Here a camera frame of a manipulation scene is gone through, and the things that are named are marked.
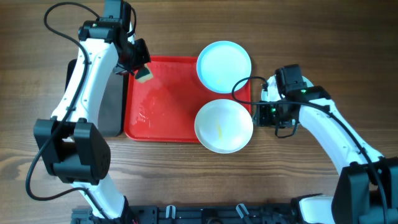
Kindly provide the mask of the green yellow sponge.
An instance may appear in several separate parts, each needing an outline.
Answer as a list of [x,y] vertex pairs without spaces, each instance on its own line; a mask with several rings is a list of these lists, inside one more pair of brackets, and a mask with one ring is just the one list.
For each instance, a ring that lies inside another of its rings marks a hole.
[[149,67],[147,65],[144,65],[143,67],[137,70],[134,79],[139,83],[145,83],[146,81],[149,81],[153,77],[154,76]]

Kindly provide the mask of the white plate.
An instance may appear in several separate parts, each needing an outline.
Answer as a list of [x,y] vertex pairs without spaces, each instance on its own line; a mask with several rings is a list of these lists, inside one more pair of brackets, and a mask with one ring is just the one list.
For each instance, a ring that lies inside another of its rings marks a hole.
[[233,100],[218,99],[198,111],[194,130],[205,148],[219,154],[231,154],[248,144],[254,125],[243,105]]

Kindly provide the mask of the light blue plate top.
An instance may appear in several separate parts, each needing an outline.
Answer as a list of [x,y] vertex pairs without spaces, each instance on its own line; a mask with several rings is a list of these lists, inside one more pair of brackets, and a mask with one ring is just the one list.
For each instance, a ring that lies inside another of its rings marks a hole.
[[239,44],[221,40],[206,46],[197,59],[197,75],[202,84],[215,93],[239,90],[250,77],[249,54]]

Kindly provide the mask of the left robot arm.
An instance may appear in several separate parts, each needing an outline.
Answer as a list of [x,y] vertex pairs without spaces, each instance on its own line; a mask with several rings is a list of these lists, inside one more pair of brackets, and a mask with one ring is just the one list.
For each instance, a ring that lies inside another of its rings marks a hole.
[[72,76],[50,119],[39,119],[34,137],[39,147],[26,178],[28,195],[34,167],[42,159],[49,175],[80,191],[90,204],[96,223],[137,223],[126,197],[108,174],[111,150],[98,130],[101,102],[116,67],[136,74],[140,82],[152,78],[150,56],[143,39],[134,40],[136,25],[121,20],[86,21],[76,44],[78,58]]

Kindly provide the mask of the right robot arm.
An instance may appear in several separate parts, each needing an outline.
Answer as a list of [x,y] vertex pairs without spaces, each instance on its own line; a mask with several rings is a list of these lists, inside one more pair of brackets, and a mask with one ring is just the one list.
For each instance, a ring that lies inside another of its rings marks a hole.
[[367,144],[322,87],[269,86],[254,120],[275,130],[304,127],[339,174],[333,196],[292,199],[290,223],[397,223],[397,158],[386,158]]

